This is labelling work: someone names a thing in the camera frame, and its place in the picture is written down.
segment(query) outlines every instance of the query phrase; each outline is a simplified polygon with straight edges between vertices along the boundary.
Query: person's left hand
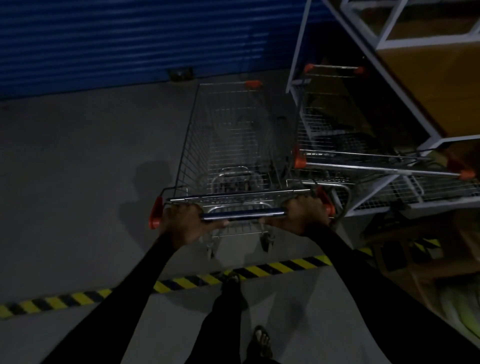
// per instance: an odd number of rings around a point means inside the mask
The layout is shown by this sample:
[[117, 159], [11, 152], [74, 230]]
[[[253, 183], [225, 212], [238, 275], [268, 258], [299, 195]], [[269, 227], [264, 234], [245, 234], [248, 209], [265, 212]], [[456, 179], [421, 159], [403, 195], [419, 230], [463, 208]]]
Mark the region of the person's left hand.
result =
[[160, 235], [170, 233], [174, 250], [194, 242], [202, 235], [228, 225], [228, 220], [205, 222], [200, 219], [202, 208], [198, 205], [172, 205], [163, 211]]

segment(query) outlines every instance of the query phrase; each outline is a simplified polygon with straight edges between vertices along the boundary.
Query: shopping cart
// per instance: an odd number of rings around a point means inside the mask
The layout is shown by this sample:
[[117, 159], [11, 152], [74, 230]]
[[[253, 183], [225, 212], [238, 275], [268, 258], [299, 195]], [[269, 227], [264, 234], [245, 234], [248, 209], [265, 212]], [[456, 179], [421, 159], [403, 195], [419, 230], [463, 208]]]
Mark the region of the shopping cart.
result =
[[225, 229], [204, 237], [209, 256], [219, 237], [260, 234], [264, 250], [273, 243], [272, 232], [258, 218], [281, 216], [282, 202], [296, 194], [316, 193], [333, 204], [318, 186], [286, 185], [286, 156], [278, 155], [274, 130], [260, 81], [198, 86], [188, 126], [173, 197], [159, 196], [149, 224], [160, 224], [166, 204], [199, 204], [206, 221], [228, 219]]
[[305, 67], [292, 91], [298, 110], [288, 180], [350, 186], [351, 196], [331, 190], [337, 208], [349, 216], [356, 208], [388, 207], [396, 201], [421, 205], [441, 194], [448, 199], [446, 186], [459, 198], [478, 196], [475, 172], [451, 155], [441, 164], [427, 155], [430, 151], [389, 146], [393, 153], [385, 153], [348, 92], [348, 86], [358, 87], [364, 74], [362, 67]]

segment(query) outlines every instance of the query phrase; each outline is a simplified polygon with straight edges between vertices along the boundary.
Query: gray concrete floor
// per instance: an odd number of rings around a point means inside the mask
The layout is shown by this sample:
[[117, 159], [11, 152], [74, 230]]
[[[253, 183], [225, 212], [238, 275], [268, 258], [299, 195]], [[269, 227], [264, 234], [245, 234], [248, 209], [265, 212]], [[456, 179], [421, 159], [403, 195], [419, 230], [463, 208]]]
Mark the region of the gray concrete floor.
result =
[[[291, 118], [287, 71], [208, 79], [261, 79], [270, 117]], [[0, 302], [117, 284], [156, 234], [151, 204], [174, 183], [197, 82], [150, 84], [4, 102], [0, 109]], [[288, 233], [264, 253], [258, 237], [225, 238], [215, 259], [200, 244], [180, 250], [171, 278], [312, 254]], [[387, 363], [331, 267], [248, 281], [244, 357], [263, 324], [283, 363]], [[219, 287], [152, 296], [124, 363], [183, 363]], [[0, 363], [38, 363], [92, 307], [0, 322]], [[215, 338], [212, 338], [215, 349]]]

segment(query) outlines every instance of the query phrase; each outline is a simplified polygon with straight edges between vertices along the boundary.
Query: hazard tape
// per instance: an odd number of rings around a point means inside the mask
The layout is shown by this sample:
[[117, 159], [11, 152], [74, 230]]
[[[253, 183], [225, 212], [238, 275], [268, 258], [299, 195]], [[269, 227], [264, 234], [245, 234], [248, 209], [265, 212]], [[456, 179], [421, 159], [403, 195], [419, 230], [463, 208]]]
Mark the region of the hazard tape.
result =
[[[355, 250], [364, 259], [373, 259], [370, 248]], [[158, 280], [152, 290], [152, 294], [169, 293], [173, 291], [189, 290], [197, 287], [213, 286], [225, 281], [230, 272], [239, 274], [241, 280], [259, 277], [275, 276], [290, 272], [331, 266], [332, 262], [326, 255], [309, 256], [300, 259], [284, 260], [281, 262], [259, 264], [255, 266], [236, 268], [223, 272], [198, 274], [173, 279]], [[16, 303], [0, 305], [0, 319], [9, 319], [16, 316], [37, 314], [46, 311], [63, 310], [69, 307], [88, 306], [102, 302], [108, 297], [114, 288], [101, 290], [88, 290], [75, 293], [61, 294], [57, 296], [34, 298]]]

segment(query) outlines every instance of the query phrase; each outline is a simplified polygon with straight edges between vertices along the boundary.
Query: blue roller shutter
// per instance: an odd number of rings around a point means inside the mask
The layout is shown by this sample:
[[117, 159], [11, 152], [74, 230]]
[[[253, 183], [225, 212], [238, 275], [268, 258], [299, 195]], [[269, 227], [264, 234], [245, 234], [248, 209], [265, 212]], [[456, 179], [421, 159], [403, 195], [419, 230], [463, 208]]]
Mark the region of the blue roller shutter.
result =
[[[0, 98], [288, 67], [304, 0], [2, 0]], [[314, 1], [309, 22], [331, 21]]]

